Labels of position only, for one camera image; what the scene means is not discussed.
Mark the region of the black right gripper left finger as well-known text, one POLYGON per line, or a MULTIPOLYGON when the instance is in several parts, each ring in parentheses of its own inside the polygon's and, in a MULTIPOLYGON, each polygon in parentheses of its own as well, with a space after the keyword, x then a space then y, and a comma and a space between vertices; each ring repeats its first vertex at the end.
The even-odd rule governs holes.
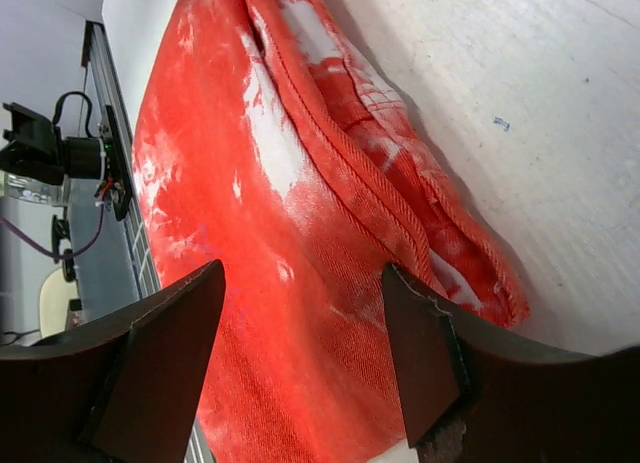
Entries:
POLYGON ((225 294, 220 261, 107 316, 1 351, 5 462, 181 462, 225 294))

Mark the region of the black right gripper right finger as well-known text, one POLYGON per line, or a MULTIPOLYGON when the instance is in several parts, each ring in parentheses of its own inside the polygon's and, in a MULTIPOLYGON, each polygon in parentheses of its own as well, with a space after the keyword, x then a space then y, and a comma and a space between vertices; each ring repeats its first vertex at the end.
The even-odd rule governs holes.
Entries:
POLYGON ((407 270, 382 274, 408 445, 422 462, 635 462, 639 351, 589 356, 522 337, 407 270))

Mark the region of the red white tie-dye trousers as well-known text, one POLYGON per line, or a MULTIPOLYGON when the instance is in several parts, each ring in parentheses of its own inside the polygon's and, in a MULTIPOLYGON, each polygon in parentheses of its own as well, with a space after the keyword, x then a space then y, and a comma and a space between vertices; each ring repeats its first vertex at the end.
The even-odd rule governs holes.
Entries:
POLYGON ((162 282, 225 267, 198 406, 220 462, 366 462, 404 438, 389 262, 500 326, 528 316, 512 265, 323 0, 178 0, 133 162, 162 282))

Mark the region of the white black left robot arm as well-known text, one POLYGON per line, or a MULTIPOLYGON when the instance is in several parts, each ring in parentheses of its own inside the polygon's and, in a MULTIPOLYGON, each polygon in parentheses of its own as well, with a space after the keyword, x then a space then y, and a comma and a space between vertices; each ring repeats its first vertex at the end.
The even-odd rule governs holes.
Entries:
POLYGON ((93 104, 81 91, 62 94, 47 118, 18 103, 4 103, 11 127, 3 131, 6 145, 1 149, 1 169, 39 182, 60 186, 72 179, 107 178, 108 153, 103 141, 89 129, 83 137, 64 137, 58 126, 68 97, 79 96, 87 104, 85 123, 90 123, 93 104))

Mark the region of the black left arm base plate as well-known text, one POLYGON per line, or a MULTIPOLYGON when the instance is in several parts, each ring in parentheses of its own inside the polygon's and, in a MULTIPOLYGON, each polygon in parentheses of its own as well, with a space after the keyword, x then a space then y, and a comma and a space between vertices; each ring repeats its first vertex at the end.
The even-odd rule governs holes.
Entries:
POLYGON ((112 181, 110 195, 115 219, 122 221, 129 212, 134 192, 125 145, 111 105, 105 105, 103 108, 99 134, 106 150, 106 179, 112 181))

